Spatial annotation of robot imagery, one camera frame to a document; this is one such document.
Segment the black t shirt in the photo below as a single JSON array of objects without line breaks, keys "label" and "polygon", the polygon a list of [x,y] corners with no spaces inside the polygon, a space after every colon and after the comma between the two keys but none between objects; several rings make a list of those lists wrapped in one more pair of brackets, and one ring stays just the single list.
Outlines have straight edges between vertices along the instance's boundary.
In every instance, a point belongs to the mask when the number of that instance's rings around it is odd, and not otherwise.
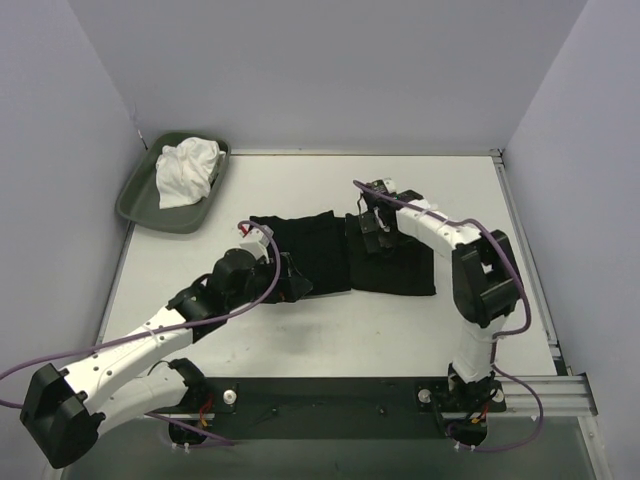
[{"label": "black t shirt", "polygon": [[390,247],[367,250],[366,241],[379,236],[364,234],[357,216],[345,216],[345,236],[352,289],[400,296],[436,294],[434,252],[412,237],[397,234]]},{"label": "black t shirt", "polygon": [[315,216],[283,219],[251,216],[269,227],[281,253],[288,253],[299,274],[312,289],[303,299],[351,290],[345,219],[333,210]]}]

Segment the grey plastic tray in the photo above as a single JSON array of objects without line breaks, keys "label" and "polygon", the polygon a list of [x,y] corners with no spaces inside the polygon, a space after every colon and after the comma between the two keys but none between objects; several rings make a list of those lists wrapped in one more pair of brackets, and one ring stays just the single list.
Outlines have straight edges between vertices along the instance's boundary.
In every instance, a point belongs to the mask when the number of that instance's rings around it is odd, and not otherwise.
[{"label": "grey plastic tray", "polygon": [[223,183],[230,163],[231,147],[224,140],[217,139],[223,155],[214,173],[211,193],[207,198],[199,200],[194,205],[161,210],[160,194],[156,186],[156,161],[163,147],[176,147],[189,137],[209,140],[207,135],[200,132],[178,131],[164,133],[149,146],[116,201],[115,209],[121,217],[163,233],[191,234],[201,227]]}]

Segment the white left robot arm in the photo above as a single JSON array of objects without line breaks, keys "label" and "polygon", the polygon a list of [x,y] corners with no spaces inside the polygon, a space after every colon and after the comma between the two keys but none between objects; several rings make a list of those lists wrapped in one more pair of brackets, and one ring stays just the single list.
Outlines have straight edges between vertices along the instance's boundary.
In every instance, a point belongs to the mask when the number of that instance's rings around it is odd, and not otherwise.
[{"label": "white left robot arm", "polygon": [[312,288],[287,252],[273,256],[231,249],[128,338],[107,342],[63,368],[47,363],[36,370],[20,421],[50,466],[60,469],[136,416],[173,406],[196,410],[205,387],[192,363],[179,359],[149,377],[144,371],[220,328],[238,309],[294,303]]}]

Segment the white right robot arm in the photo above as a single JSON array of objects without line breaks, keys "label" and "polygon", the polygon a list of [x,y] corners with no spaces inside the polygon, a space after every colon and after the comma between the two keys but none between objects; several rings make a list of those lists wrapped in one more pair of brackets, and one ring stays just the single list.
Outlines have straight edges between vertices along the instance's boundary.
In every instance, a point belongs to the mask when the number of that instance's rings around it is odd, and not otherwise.
[{"label": "white right robot arm", "polygon": [[391,181],[353,184],[380,231],[409,236],[450,262],[462,333],[449,389],[460,398],[490,395],[499,340],[527,332],[532,323],[509,237],[474,218],[454,220],[413,190],[397,192]]}]

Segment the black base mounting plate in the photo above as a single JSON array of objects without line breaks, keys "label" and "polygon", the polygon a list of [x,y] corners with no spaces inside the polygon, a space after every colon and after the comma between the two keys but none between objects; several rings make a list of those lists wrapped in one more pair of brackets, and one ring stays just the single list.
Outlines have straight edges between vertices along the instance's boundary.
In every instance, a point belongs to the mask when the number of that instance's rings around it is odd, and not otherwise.
[{"label": "black base mounting plate", "polygon": [[439,439],[461,420],[482,440],[484,415],[506,410],[501,384],[449,385],[445,377],[209,377],[159,412],[234,441]]}]

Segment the crumpled white t shirt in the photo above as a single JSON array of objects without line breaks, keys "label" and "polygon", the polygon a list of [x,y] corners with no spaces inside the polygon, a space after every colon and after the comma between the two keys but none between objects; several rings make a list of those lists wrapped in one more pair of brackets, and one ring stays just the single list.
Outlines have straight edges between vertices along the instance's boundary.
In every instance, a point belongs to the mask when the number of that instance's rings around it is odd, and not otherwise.
[{"label": "crumpled white t shirt", "polygon": [[191,206],[207,198],[226,159],[217,141],[189,137],[177,146],[163,146],[155,164],[159,209]]}]

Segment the aluminium front rail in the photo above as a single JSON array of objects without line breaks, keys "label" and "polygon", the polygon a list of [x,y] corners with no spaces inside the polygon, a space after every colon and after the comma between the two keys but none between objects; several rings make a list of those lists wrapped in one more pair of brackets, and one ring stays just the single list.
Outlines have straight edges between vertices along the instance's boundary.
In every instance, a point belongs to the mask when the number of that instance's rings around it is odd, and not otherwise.
[{"label": "aluminium front rail", "polygon": [[327,417],[441,414],[446,419],[490,415],[589,416],[597,408],[585,376],[493,379],[488,396],[460,398],[446,377],[205,378],[175,399],[155,397],[146,412],[222,421],[307,416]]}]

